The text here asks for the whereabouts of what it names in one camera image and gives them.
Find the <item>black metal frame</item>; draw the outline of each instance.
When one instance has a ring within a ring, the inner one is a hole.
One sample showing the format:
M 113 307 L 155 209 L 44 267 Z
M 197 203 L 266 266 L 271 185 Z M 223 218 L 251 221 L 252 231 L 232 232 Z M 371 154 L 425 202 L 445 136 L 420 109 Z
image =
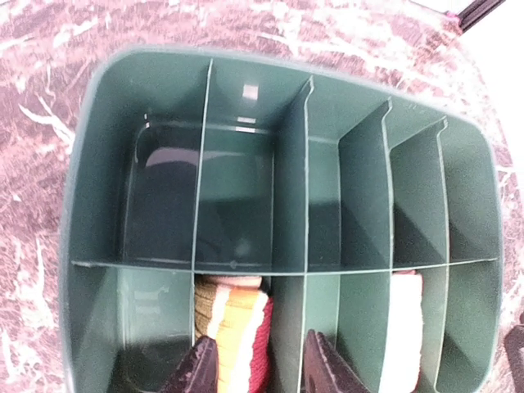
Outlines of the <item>black metal frame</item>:
M 475 0 L 458 14 L 460 28 L 465 33 L 505 0 Z

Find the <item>striped scarf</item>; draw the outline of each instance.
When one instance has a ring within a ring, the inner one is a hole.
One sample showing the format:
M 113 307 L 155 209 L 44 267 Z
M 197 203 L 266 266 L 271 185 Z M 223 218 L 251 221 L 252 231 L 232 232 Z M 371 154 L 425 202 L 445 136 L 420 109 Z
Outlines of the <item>striped scarf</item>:
M 218 393 L 263 393 L 269 381 L 269 329 L 273 300 L 261 278 L 207 276 L 195 287 L 196 339 L 219 349 Z

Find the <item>marble countertop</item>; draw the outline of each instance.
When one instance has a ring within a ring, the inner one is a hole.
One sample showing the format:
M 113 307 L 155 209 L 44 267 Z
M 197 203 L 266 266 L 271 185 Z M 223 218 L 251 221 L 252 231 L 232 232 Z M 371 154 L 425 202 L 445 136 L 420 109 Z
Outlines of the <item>marble countertop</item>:
M 484 391 L 514 391 L 502 338 L 522 312 L 522 201 L 504 133 L 458 40 L 456 20 L 403 0 L 74 3 L 0 6 L 0 391 L 64 389 L 57 248 L 70 148 L 93 70 L 132 43 L 306 61 L 398 88 L 481 124 L 495 150 L 506 259 L 500 345 Z

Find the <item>storage container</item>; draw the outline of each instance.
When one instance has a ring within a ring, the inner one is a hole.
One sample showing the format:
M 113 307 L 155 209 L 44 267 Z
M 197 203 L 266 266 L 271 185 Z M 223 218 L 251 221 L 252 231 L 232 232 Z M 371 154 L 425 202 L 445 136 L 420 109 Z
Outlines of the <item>storage container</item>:
M 195 274 L 274 298 L 269 391 L 326 334 L 372 392 L 390 280 L 423 275 L 420 392 L 476 391 L 498 329 L 497 179 L 479 128 L 366 81 L 140 47 L 84 98 L 61 227 L 69 392 L 156 391 L 194 342 Z

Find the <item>white wall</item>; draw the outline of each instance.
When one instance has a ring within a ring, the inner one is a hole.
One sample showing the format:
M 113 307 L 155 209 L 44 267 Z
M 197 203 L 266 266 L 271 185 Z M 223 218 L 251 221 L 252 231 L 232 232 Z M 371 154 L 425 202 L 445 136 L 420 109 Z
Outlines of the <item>white wall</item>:
M 524 191 L 524 2 L 507 0 L 461 37 L 475 57 Z

